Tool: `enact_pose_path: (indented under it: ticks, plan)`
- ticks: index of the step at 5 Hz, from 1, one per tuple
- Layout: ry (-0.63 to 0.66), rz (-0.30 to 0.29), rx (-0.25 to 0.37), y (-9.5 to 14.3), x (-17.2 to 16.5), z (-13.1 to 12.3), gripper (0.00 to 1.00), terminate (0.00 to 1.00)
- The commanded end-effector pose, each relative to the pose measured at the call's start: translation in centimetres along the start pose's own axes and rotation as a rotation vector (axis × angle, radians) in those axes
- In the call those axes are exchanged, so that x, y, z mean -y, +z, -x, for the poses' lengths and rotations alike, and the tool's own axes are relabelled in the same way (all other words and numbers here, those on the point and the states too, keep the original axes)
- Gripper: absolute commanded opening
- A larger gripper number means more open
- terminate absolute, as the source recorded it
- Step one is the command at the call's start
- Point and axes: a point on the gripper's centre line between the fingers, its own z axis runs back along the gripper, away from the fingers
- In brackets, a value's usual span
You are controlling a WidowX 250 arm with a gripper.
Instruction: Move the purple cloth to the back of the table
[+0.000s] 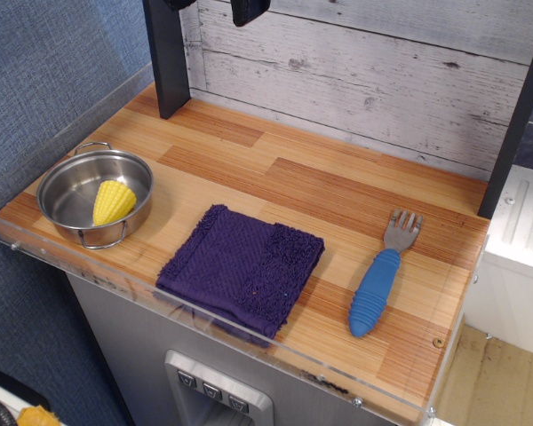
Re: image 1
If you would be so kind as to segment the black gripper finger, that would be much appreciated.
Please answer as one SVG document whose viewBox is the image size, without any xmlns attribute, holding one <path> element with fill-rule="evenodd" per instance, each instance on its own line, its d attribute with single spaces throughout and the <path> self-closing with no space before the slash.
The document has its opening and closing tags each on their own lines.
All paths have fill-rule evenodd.
<svg viewBox="0 0 533 426">
<path fill-rule="evenodd" d="M 252 22 L 270 8 L 270 0 L 231 0 L 233 22 L 243 27 Z"/>
<path fill-rule="evenodd" d="M 164 0 L 164 2 L 172 11 L 178 12 L 189 7 L 196 0 Z"/>
</svg>

